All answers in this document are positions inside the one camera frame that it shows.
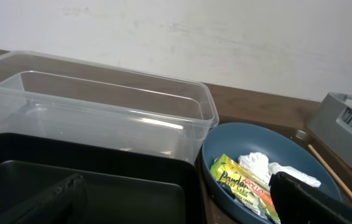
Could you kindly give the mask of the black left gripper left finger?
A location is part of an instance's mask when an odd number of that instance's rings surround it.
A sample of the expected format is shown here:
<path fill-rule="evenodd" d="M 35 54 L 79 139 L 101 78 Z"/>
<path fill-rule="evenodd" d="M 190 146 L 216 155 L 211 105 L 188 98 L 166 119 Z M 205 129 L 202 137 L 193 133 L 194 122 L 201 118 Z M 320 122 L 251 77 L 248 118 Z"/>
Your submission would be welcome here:
<path fill-rule="evenodd" d="M 81 223 L 87 204 L 86 179 L 72 174 L 0 213 L 0 224 Z"/>

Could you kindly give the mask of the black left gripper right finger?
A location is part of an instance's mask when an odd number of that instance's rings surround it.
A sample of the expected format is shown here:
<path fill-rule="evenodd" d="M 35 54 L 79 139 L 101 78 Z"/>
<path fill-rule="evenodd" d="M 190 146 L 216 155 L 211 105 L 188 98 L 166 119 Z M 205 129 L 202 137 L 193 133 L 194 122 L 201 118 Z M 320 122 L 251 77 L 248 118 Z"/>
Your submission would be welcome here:
<path fill-rule="evenodd" d="M 269 184 L 281 224 L 352 224 L 352 208 L 285 172 Z"/>

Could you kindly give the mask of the wooden chopstick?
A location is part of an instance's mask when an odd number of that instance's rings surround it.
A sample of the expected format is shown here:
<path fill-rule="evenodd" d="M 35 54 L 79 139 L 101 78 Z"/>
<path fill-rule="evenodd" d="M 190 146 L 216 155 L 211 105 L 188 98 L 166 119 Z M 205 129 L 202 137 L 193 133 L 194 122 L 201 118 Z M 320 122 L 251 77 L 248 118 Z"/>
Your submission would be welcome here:
<path fill-rule="evenodd" d="M 334 180 L 342 188 L 342 190 L 347 194 L 347 196 L 352 200 L 352 191 L 348 188 L 348 186 L 340 179 L 336 172 L 327 164 L 324 158 L 315 150 L 315 148 L 311 144 L 309 144 L 307 147 L 310 152 L 317 158 L 320 164 L 330 173 L 330 175 L 334 178 Z"/>

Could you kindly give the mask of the dark blue bowl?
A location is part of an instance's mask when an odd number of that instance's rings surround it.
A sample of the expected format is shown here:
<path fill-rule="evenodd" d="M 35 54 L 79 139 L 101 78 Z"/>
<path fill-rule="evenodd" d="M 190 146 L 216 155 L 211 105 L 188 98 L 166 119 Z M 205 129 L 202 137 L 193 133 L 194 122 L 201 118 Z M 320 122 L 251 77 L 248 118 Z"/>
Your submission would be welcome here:
<path fill-rule="evenodd" d="M 201 167 L 212 201 L 235 223 L 269 223 L 237 203 L 217 183 L 210 172 L 216 158 L 227 155 L 237 161 L 251 152 L 265 154 L 270 162 L 291 166 L 321 182 L 319 190 L 343 201 L 340 189 L 328 171 L 305 148 L 289 138 L 262 126 L 249 123 L 225 123 L 213 128 L 201 147 Z"/>

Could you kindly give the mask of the yellow pandan cake wrapper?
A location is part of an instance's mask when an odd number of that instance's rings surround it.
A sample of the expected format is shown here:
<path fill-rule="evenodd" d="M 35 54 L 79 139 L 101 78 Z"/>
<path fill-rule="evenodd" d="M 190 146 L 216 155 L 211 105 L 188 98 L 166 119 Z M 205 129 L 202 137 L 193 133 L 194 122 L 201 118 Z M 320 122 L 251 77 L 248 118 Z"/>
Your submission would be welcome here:
<path fill-rule="evenodd" d="M 215 159 L 210 172 L 235 202 L 244 205 L 261 218 L 280 223 L 269 186 L 251 171 L 223 154 Z"/>

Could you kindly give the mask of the white tissue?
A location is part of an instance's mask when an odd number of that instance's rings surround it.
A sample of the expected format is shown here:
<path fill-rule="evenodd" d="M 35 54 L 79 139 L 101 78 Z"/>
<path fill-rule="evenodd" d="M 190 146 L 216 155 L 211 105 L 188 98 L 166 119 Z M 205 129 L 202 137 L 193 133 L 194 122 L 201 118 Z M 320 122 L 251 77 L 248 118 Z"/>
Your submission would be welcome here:
<path fill-rule="evenodd" d="M 238 163 L 241 167 L 252 172 L 266 184 L 269 184 L 271 175 L 278 172 L 285 172 L 311 187 L 320 187 L 322 184 L 316 178 L 291 166 L 282 166 L 276 162 L 269 162 L 269 158 L 261 152 L 251 152 L 248 155 L 239 156 Z"/>

